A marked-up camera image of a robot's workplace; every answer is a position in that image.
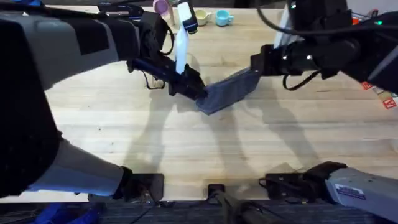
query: black cable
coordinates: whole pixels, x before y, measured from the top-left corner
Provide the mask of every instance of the black cable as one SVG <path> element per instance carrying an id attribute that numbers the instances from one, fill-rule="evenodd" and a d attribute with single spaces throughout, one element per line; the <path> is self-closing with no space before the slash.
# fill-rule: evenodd
<path id="1" fill-rule="evenodd" d="M 355 25 L 347 28 L 340 28 L 334 30 L 320 30 L 320 31 L 297 31 L 293 29 L 285 29 L 271 22 L 261 11 L 260 0 L 256 0 L 256 9 L 261 20 L 270 28 L 290 35 L 300 35 L 302 37 L 310 37 L 317 35 L 336 35 L 336 34 L 347 34 L 353 32 L 364 32 L 364 31 L 378 31 L 378 30 L 398 30 L 398 26 L 386 26 L 386 25 L 374 25 L 374 26 L 361 26 Z"/>
<path id="2" fill-rule="evenodd" d="M 154 206 L 152 206 L 151 208 L 148 208 L 147 210 L 142 212 L 138 217 L 136 217 L 133 221 L 131 221 L 130 224 L 134 224 L 134 223 L 138 222 L 144 215 L 146 215 L 149 211 L 151 211 L 155 207 L 156 207 L 156 204 L 154 204 Z"/>
<path id="3" fill-rule="evenodd" d="M 304 85 L 306 85 L 308 82 L 310 82 L 313 78 L 315 78 L 319 73 L 321 73 L 320 70 L 313 72 L 309 77 L 307 77 L 305 80 L 303 80 L 302 82 L 300 82 L 298 85 L 295 85 L 293 87 L 287 87 L 287 77 L 289 75 L 285 75 L 284 76 L 284 80 L 283 80 L 283 85 L 284 88 L 286 90 L 290 90 L 290 91 L 295 91 L 298 90 L 299 88 L 303 87 Z"/>
<path id="4" fill-rule="evenodd" d="M 166 83 L 162 80 L 163 85 L 161 87 L 155 87 L 155 88 L 150 87 L 149 86 L 149 82 L 148 82 L 148 78 L 147 78 L 147 74 L 145 74 L 144 71 L 141 71 L 141 72 L 142 72 L 142 74 L 144 74 L 144 78 L 145 78 L 145 82 L 147 83 L 148 90 L 161 90 L 161 89 L 164 89 L 164 87 L 166 86 Z"/>
<path id="5" fill-rule="evenodd" d="M 170 38 L 172 39 L 172 46 L 171 46 L 171 48 L 170 48 L 170 50 L 168 52 L 166 52 L 166 53 L 160 52 L 164 56 L 170 55 L 173 52 L 174 41 L 175 41 L 175 37 L 174 37 L 172 29 L 170 28 L 170 26 L 167 23 L 166 23 L 166 26 L 167 26 L 167 30 L 170 33 Z"/>
<path id="6" fill-rule="evenodd" d="M 144 2 L 144 1 L 147 1 L 147 0 L 123 0 L 123 1 L 118 1 L 118 2 L 112 2 L 111 4 L 109 4 L 109 7 L 120 6 L 122 4 L 127 4 L 127 3 Z"/>

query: pink object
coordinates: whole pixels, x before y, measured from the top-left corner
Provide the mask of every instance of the pink object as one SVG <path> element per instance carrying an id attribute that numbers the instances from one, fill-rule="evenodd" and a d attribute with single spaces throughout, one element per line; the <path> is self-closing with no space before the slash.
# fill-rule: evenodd
<path id="1" fill-rule="evenodd" d="M 155 12 L 159 13 L 162 16 L 166 16 L 169 13 L 169 2 L 167 0 L 154 0 L 154 9 Z"/>

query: yellow cup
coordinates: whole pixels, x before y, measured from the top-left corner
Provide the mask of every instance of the yellow cup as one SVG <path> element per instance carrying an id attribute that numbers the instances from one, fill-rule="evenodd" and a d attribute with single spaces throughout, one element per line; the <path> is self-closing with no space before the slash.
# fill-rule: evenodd
<path id="1" fill-rule="evenodd" d="M 197 17 L 198 25 L 204 26 L 210 21 L 212 13 L 204 10 L 196 10 L 195 15 Z"/>

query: white label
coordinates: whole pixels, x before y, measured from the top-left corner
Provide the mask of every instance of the white label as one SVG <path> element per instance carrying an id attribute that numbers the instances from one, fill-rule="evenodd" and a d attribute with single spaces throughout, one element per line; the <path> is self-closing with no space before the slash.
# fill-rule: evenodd
<path id="1" fill-rule="evenodd" d="M 335 188 L 338 194 L 345 195 L 348 197 L 353 197 L 356 199 L 366 200 L 365 194 L 361 189 L 341 184 L 335 184 Z"/>
<path id="2" fill-rule="evenodd" d="M 187 21 L 192 18 L 191 10 L 187 2 L 183 2 L 177 6 L 178 16 L 180 16 L 180 22 Z"/>

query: gray cloth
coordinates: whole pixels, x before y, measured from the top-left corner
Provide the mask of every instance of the gray cloth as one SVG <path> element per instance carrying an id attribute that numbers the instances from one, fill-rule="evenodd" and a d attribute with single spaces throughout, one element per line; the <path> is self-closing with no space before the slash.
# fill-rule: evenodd
<path id="1" fill-rule="evenodd" d="M 256 89 L 259 80 L 260 75 L 249 68 L 240 70 L 218 83 L 206 86 L 208 96 L 196 100 L 197 108 L 211 115 L 242 100 Z"/>

